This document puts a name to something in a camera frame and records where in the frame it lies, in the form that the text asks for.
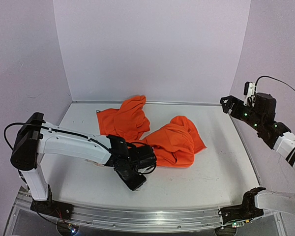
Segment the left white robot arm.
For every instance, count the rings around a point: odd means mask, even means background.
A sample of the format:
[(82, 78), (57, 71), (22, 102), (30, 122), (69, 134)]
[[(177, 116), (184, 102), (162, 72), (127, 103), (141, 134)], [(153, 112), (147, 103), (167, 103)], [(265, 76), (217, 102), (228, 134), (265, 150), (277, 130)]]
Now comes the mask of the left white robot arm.
[(11, 145), (11, 164), (21, 173), (34, 201), (45, 214), (57, 209), (46, 182), (40, 162), (45, 154), (58, 154), (81, 158), (99, 166), (113, 168), (132, 191), (140, 188), (146, 175), (156, 169), (156, 155), (151, 146), (140, 142), (127, 142), (115, 135), (92, 135), (61, 129), (46, 122), (43, 113), (34, 113), (19, 125), (14, 145)]

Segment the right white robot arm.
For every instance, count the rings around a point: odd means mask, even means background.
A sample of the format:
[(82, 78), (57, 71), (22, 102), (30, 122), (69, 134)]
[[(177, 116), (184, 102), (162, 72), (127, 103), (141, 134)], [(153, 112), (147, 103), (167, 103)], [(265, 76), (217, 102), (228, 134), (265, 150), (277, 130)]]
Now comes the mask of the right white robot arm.
[[(285, 124), (274, 120), (275, 98), (259, 92), (256, 94), (254, 106), (249, 106), (230, 95), (222, 97), (220, 104), (224, 113), (252, 127), (257, 136), (295, 170), (295, 135)], [(240, 205), (223, 207), (220, 214), (223, 224), (230, 224), (261, 217), (265, 209), (295, 216), (295, 194), (256, 187), (244, 193)]]

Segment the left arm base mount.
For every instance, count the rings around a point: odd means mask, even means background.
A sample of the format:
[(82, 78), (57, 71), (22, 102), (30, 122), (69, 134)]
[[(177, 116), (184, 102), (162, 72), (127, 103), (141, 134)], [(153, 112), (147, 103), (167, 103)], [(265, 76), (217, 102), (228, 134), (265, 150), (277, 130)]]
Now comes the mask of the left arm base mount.
[(56, 217), (63, 220), (70, 220), (73, 212), (73, 205), (55, 200), (36, 201), (33, 200), (30, 206), (32, 211), (41, 215)]

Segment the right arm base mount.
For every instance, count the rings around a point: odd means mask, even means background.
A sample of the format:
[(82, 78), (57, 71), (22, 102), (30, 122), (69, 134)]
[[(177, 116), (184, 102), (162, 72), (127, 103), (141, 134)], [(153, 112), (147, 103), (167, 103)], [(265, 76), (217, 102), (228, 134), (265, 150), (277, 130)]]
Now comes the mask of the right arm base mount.
[(223, 225), (233, 222), (251, 220), (256, 217), (263, 216), (264, 210), (261, 208), (257, 208), (255, 203), (256, 195), (263, 190), (266, 190), (266, 188), (253, 188), (244, 193), (242, 203), (240, 205), (221, 208), (218, 214), (222, 217)]

